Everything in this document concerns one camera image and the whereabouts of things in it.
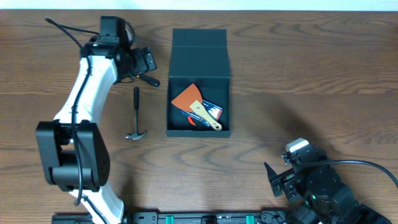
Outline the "red handled pliers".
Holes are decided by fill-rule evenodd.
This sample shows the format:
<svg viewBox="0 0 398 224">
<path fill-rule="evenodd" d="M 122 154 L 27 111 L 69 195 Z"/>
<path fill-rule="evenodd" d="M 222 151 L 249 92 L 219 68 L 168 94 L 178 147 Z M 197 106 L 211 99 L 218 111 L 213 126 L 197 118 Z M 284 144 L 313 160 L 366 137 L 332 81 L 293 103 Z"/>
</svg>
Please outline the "red handled pliers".
<svg viewBox="0 0 398 224">
<path fill-rule="evenodd" d="M 187 119 L 188 119 L 188 122 L 189 122 L 192 126 L 197 126 L 197 124 L 193 121 L 192 117 L 188 116 Z"/>
</svg>

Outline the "orange scraper wooden handle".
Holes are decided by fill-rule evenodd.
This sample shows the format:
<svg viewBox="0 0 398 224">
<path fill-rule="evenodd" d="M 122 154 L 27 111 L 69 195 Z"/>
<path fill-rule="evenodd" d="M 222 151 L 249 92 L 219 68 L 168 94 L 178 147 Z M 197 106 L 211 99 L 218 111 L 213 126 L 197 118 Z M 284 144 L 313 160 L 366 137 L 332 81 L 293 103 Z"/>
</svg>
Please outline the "orange scraper wooden handle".
<svg viewBox="0 0 398 224">
<path fill-rule="evenodd" d="M 222 130 L 222 125 L 220 125 L 220 123 L 218 123 L 203 106 L 203 98 L 195 84 L 192 83 L 189 87 L 182 91 L 171 101 L 171 104 L 180 110 L 195 113 L 209 123 L 215 131 Z"/>
</svg>

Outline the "clear precision screwdriver case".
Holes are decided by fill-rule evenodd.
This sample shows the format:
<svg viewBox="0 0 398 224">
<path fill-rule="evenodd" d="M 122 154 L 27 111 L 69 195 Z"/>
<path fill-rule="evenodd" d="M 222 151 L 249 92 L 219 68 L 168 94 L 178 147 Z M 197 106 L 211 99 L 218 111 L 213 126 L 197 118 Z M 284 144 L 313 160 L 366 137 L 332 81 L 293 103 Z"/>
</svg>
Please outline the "clear precision screwdriver case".
<svg viewBox="0 0 398 224">
<path fill-rule="evenodd" d="M 203 100 L 202 102 L 204 108 L 206 109 L 206 111 L 212 116 L 212 118 L 215 121 L 218 121 L 223 109 L 222 107 L 215 105 L 213 103 L 210 103 L 209 101 Z M 199 117 L 197 114 L 195 114 L 194 112 L 188 112 L 188 111 L 184 111 L 184 110 L 180 110 L 181 114 L 183 114 L 184 116 L 188 117 L 192 117 L 193 121 L 197 124 L 198 122 L 201 122 L 202 124 L 204 124 L 205 126 L 210 127 L 210 123 L 205 121 L 203 118 Z"/>
</svg>

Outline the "black handled screwdriver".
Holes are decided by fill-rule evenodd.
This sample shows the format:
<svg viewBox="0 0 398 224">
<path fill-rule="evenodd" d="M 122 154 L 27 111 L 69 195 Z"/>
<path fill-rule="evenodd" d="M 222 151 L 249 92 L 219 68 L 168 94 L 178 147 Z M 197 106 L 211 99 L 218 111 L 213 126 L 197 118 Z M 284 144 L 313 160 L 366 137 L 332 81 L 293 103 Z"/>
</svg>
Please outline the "black handled screwdriver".
<svg viewBox="0 0 398 224">
<path fill-rule="evenodd" d="M 154 86 L 154 87 L 160 86 L 160 81 L 158 79 L 147 76 L 144 73 L 142 73 L 140 75 L 136 75 L 136 78 L 148 83 L 151 86 Z"/>
</svg>

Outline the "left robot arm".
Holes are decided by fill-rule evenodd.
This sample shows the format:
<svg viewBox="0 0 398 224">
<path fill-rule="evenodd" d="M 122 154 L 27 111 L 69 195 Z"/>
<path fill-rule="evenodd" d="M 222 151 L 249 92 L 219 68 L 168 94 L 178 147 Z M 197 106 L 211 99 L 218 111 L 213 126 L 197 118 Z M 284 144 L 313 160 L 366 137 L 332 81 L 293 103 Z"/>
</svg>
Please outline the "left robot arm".
<svg viewBox="0 0 398 224">
<path fill-rule="evenodd" d="M 52 121 L 35 130 L 46 181 L 83 205 L 92 223 L 133 223 L 108 182 L 110 156 L 99 130 L 104 103 L 111 87 L 126 76 L 148 76 L 156 64 L 150 48 L 89 42 L 81 50 L 80 70 L 71 93 Z"/>
</svg>

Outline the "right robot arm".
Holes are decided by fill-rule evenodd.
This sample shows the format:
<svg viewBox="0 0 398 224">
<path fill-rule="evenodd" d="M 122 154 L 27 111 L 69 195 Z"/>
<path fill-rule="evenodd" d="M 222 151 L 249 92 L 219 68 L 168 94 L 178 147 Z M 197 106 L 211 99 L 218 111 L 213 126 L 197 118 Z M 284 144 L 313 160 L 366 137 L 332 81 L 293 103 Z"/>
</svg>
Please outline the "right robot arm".
<svg viewBox="0 0 398 224">
<path fill-rule="evenodd" d="M 385 216 L 360 204 L 351 188 L 331 167 L 324 151 L 311 147 L 282 155 L 291 169 L 277 174 L 268 163 L 264 166 L 273 194 L 282 194 L 288 201 L 303 203 L 285 216 L 287 223 L 390 223 Z"/>
</svg>

